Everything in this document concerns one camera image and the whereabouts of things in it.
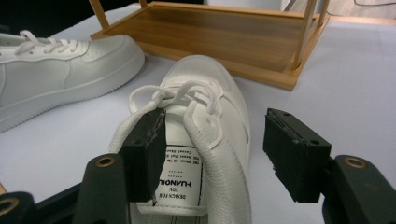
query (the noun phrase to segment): white table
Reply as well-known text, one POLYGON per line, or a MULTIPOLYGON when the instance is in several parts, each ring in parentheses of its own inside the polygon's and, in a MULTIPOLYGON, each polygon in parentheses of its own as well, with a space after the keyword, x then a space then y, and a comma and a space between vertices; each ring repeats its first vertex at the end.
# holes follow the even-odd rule
MULTIPOLYGON (((107 12, 110 22, 136 10, 107 12)), ((90 39, 95 17, 55 37, 90 39)), ((250 194, 254 223, 323 223, 322 199, 294 203, 262 151, 268 107, 290 112, 332 144, 332 157, 362 157, 396 187, 396 26, 330 21, 294 91, 236 77, 252 128, 250 194)), ((86 163, 101 154, 130 114, 129 93, 161 83, 174 61, 147 55, 137 77, 90 101, 64 105, 0 133, 0 182, 40 202, 82 180, 86 163)))

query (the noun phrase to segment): wooden stand leg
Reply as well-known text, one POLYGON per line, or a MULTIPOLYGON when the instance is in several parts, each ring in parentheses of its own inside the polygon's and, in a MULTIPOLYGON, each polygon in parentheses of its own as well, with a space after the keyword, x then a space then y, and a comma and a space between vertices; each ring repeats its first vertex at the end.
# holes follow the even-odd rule
POLYGON ((6 189, 3 187, 3 185, 0 183, 0 195, 2 195, 2 194, 6 194, 7 193, 7 191, 6 191, 6 189))
POLYGON ((300 32, 300 37, 297 44, 296 54, 294 56, 294 62, 292 69, 297 69, 300 66, 301 59, 305 51, 306 43, 308 42, 309 28, 312 25, 312 17, 314 15, 315 6, 317 5, 317 0, 308 0, 306 5, 304 20, 302 29, 300 32))
POLYGON ((102 5, 100 4, 100 0, 90 0, 90 3, 91 7, 93 8, 93 12, 99 20, 100 26, 102 26, 102 30, 110 27, 105 12, 103 11, 102 5))
POLYGON ((323 5, 322 9, 320 11, 320 17, 318 21, 318 27, 323 25, 324 18, 326 17, 327 14, 327 8, 329 7, 330 0, 323 0, 323 5))
POLYGON ((142 8, 147 7, 148 6, 148 2, 146 0, 139 0, 140 6, 142 8))

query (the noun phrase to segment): shoe sole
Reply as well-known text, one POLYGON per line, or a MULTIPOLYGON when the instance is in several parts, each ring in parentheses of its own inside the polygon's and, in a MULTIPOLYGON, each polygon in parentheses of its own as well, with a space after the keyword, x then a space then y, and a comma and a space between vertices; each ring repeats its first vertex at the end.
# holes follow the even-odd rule
POLYGON ((51 91, 0 109, 0 133, 61 105, 106 95, 131 80, 141 69, 145 55, 137 48, 134 57, 105 77, 67 90, 51 91))

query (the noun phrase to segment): shoe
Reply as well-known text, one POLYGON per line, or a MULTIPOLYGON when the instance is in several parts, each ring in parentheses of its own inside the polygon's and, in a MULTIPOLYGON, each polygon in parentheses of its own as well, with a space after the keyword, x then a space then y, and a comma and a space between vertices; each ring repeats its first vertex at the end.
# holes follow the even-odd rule
POLYGON ((136 89, 132 115, 116 130, 109 151, 149 111, 164 108, 166 159, 156 204, 131 203, 133 223, 251 223, 248 193, 250 128, 241 92, 227 70, 206 56, 177 62, 160 86, 136 89), (137 108, 139 94, 152 101, 137 108))
POLYGON ((114 91, 143 66, 129 36, 92 42, 0 34, 0 132, 53 107, 114 91))

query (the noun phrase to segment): wooden shelf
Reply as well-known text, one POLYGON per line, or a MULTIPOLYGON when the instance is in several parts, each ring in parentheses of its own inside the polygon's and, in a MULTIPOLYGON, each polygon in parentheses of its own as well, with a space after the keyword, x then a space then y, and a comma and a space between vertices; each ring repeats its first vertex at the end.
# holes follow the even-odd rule
POLYGON ((129 35, 146 52, 174 60, 204 54, 232 75, 292 90, 328 17, 232 7, 152 2, 109 25, 91 0, 103 30, 93 39, 129 35))

